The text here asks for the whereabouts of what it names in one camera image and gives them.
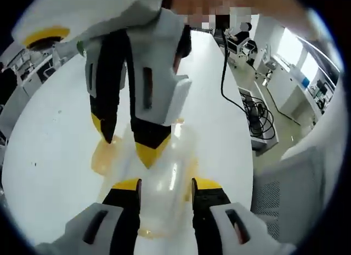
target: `white table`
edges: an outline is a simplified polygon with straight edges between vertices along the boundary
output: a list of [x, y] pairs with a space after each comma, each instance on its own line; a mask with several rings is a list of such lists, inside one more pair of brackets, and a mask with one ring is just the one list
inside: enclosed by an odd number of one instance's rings
[[277, 109], [302, 126], [309, 126], [312, 121], [317, 122], [322, 117], [316, 101], [294, 77], [290, 69], [287, 70], [282, 66], [282, 61], [274, 70], [267, 88]]
[[[245, 114], [220, 94], [224, 57], [213, 37], [191, 35], [193, 51], [180, 63], [178, 74], [193, 79], [181, 117], [200, 136], [199, 175], [217, 181], [232, 202], [250, 209], [253, 166]], [[84, 65], [85, 58], [75, 56], [34, 94], [6, 151], [5, 195], [31, 243], [52, 242], [63, 234], [66, 222], [97, 200], [103, 182], [90, 168], [100, 135], [90, 117]], [[242, 104], [229, 66], [224, 91]], [[115, 134], [121, 137], [130, 119], [127, 85], [120, 97]], [[196, 250], [192, 235], [182, 240], [183, 249]]]

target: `yellow liquid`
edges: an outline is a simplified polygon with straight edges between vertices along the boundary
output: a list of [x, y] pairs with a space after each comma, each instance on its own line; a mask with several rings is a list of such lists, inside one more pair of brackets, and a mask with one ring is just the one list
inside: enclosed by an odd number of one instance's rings
[[121, 138], [115, 136], [111, 144], [107, 143], [104, 138], [101, 139], [92, 156], [92, 170], [98, 174], [106, 175], [111, 169], [111, 164], [118, 157], [119, 144]]

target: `cable bundle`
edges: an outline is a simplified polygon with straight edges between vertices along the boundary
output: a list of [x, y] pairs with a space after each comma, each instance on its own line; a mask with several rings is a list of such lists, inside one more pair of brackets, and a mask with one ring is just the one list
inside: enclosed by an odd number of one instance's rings
[[[245, 109], [243, 109], [240, 105], [236, 102], [232, 101], [228, 97], [224, 95], [223, 92], [223, 84], [224, 84], [224, 76], [225, 71], [227, 68], [227, 61], [228, 61], [228, 43], [227, 39], [225, 38], [224, 32], [222, 30], [222, 38], [224, 42], [224, 67], [222, 72], [222, 80], [220, 83], [220, 93], [222, 94], [223, 98], [233, 103], [237, 106], [240, 110], [242, 110], [247, 118], [248, 127], [251, 132], [251, 137], [259, 138], [261, 140], [270, 140], [275, 137], [275, 129], [273, 128], [274, 117], [273, 114], [268, 110], [266, 104], [263, 102], [262, 99], [252, 97], [250, 95], [240, 93], [243, 97], [243, 104]], [[264, 138], [263, 134], [273, 129], [273, 135], [269, 138]]]

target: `person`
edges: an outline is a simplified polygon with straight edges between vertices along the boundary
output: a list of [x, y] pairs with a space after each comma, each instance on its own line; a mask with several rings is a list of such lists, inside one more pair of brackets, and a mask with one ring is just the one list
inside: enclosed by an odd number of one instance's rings
[[17, 87], [17, 77], [12, 69], [4, 69], [0, 62], [0, 105], [5, 105]]
[[245, 39], [250, 37], [249, 31], [252, 29], [252, 25], [249, 22], [241, 23], [240, 32], [234, 36], [230, 35], [228, 39], [228, 47], [237, 53], [236, 46], [242, 43]]

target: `floor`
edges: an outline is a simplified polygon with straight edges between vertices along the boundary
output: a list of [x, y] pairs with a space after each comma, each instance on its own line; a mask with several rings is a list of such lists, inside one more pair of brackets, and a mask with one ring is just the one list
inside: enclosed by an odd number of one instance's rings
[[262, 77], [255, 79], [255, 71], [252, 67], [244, 64], [242, 68], [239, 66], [235, 68], [231, 59], [229, 59], [228, 63], [239, 87], [253, 91], [252, 86], [254, 85], [254, 81], [257, 82], [267, 102], [267, 107], [274, 116], [279, 142], [262, 155], [257, 156], [256, 152], [252, 152], [253, 168], [255, 170], [262, 170], [264, 167], [278, 162], [287, 149], [296, 145], [302, 139], [302, 127], [277, 111], [267, 88], [262, 85], [264, 79]]

